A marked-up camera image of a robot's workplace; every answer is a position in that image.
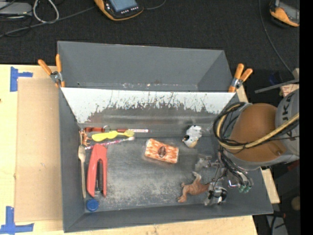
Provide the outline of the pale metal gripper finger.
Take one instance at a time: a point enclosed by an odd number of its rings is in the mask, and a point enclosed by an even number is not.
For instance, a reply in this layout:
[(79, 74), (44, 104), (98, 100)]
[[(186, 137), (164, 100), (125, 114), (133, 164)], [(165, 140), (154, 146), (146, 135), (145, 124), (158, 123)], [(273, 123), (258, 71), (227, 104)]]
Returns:
[(226, 194), (226, 189), (217, 184), (209, 184), (208, 193), (209, 194)]
[(225, 202), (227, 194), (213, 194), (207, 197), (204, 201), (205, 206), (219, 205)]

